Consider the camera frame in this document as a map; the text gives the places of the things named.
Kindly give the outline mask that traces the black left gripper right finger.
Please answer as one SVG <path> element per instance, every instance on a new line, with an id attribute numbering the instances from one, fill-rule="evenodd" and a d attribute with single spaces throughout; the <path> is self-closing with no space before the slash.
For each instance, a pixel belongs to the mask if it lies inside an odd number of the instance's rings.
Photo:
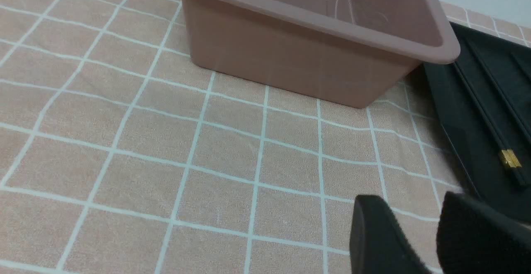
<path id="1" fill-rule="evenodd" d="M 466 194 L 448 191 L 436 253 L 445 274 L 529 274 L 531 232 Z"/>

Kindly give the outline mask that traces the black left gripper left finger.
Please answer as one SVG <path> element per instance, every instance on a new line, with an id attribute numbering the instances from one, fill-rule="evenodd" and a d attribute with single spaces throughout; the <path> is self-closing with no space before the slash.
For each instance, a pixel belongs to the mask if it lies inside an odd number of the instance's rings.
<path id="1" fill-rule="evenodd" d="M 430 274 L 391 208 L 377 195 L 357 195 L 349 241 L 353 274 Z"/>

